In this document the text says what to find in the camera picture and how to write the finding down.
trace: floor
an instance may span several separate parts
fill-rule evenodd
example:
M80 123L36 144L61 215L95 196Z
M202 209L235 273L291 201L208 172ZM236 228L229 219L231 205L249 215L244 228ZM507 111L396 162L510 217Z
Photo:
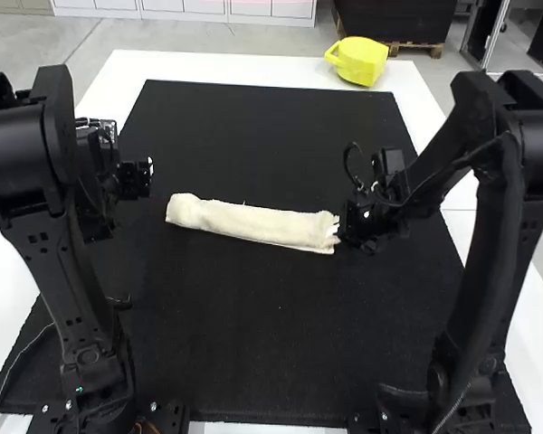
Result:
M465 25L462 20L453 23L443 57L438 61L425 52L401 51L399 55L415 62L447 114L453 106L449 85L454 75L471 68L459 54ZM528 25L522 20L519 25L509 23L507 32L498 40L489 71L542 71L525 54L529 47ZM318 57L337 38L329 0L319 0L318 22L312 29L0 14L0 71L22 89L32 87L39 66L66 63L78 102L115 49ZM543 237L534 261L543 277Z

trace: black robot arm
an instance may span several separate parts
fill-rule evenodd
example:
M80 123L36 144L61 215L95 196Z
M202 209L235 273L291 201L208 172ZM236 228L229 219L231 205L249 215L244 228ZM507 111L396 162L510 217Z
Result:
M493 388L543 232L543 82L528 71L509 71L497 83L483 72L461 72L452 92L451 115L408 167L402 152L383 149L371 158L374 179L365 182L348 169L359 148L345 152L356 191L339 236L369 254L408 235L410 221L437 212L469 170L479 180L472 244L452 314L433 346L427 391L382 384L383 433L497 429Z
M126 433L135 422L129 340L85 241L111 236L117 201L148 195L150 178L149 162L120 162L113 121L75 120L65 66L41 68L32 90L16 93L0 74L0 232L58 331L77 432Z

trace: table surface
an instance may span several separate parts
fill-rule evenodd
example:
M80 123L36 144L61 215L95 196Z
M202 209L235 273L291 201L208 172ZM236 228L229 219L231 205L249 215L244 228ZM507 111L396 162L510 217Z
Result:
M322 59L182 52L115 51L82 102L77 117L114 118L122 128L145 81L181 80L285 88L359 90ZM422 152L444 114L411 61L389 61L371 91L393 92L414 148ZM475 218L476 180L463 179L443 203L443 217L463 261ZM0 234L0 369L38 289L14 248ZM511 322L506 363L535 434L543 434L543 280L531 265ZM24 433L30 416L0 415L0 433ZM192 433L343 432L342 429L192 423Z

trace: yellow object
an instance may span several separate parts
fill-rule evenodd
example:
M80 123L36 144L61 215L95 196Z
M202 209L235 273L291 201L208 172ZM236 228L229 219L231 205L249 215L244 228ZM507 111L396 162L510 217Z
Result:
M363 86L376 83L387 58L386 45L361 36L344 38L324 54L324 59L337 66L341 78Z

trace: cream cloth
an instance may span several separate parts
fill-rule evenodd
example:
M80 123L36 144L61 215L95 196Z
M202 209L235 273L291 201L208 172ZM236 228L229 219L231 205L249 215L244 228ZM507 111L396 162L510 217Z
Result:
M167 205L165 220L184 228L326 255L334 253L339 243L335 235L339 217L328 211L272 210L176 193Z

